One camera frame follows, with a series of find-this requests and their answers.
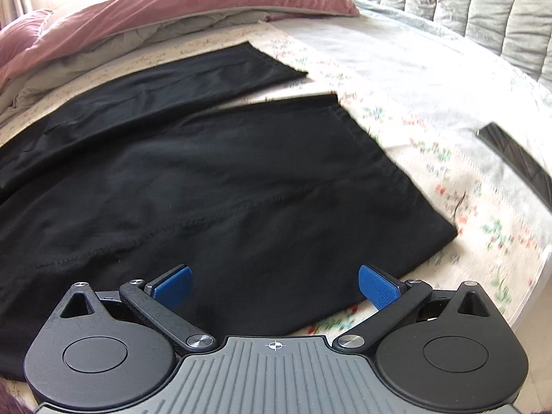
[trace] gray ribbed plate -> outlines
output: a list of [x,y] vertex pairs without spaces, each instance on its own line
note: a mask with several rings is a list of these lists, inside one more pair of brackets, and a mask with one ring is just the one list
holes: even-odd
[[[47,406],[38,414],[54,414]],[[321,337],[229,338],[190,355],[158,393],[118,414],[427,414],[388,390],[366,359]],[[514,414],[511,406],[496,410]]]

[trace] black trousers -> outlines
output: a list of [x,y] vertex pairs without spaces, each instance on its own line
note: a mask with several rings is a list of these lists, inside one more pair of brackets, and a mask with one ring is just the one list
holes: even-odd
[[456,235],[335,95],[198,111],[304,73],[249,44],[76,98],[0,149],[0,373],[75,281],[190,265],[177,312],[219,339],[275,336],[411,271]]

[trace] blue gripper pad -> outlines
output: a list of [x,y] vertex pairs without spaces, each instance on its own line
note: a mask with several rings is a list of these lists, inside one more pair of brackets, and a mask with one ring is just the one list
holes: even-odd
[[377,309],[385,308],[401,295],[396,284],[365,264],[358,271],[358,287],[364,297],[372,302]]
[[175,309],[188,296],[192,286],[191,269],[186,266],[164,282],[159,283],[152,290],[151,297],[161,305]]

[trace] pink pillow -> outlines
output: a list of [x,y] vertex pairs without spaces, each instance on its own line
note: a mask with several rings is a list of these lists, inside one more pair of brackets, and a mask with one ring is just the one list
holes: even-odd
[[53,24],[31,48],[0,68],[0,89],[37,65],[72,55],[116,33],[166,20],[234,8],[256,8],[298,15],[359,14],[350,0],[108,0]]
[[0,31],[0,67],[34,44],[52,9],[26,13]]

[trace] metal screw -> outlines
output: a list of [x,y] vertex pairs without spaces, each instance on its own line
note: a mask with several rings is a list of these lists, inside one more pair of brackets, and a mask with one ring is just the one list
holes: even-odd
[[208,334],[194,334],[186,339],[186,344],[194,349],[204,349],[210,347],[215,342],[213,336]]
[[345,334],[338,338],[337,343],[346,349],[356,349],[364,345],[364,338],[358,334]]

